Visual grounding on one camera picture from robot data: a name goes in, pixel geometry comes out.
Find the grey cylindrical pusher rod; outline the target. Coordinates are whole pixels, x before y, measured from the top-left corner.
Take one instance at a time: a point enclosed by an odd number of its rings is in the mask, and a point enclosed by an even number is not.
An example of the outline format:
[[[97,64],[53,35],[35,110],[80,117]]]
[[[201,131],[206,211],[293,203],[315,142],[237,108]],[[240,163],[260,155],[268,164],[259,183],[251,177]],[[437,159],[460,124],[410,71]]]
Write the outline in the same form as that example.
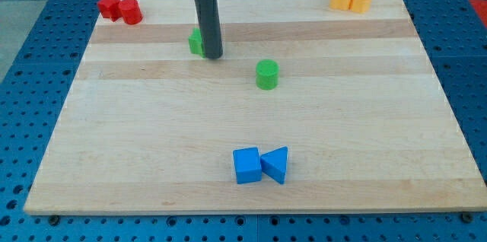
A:
[[[207,59],[220,59],[223,55],[218,0],[195,0],[202,47]]]

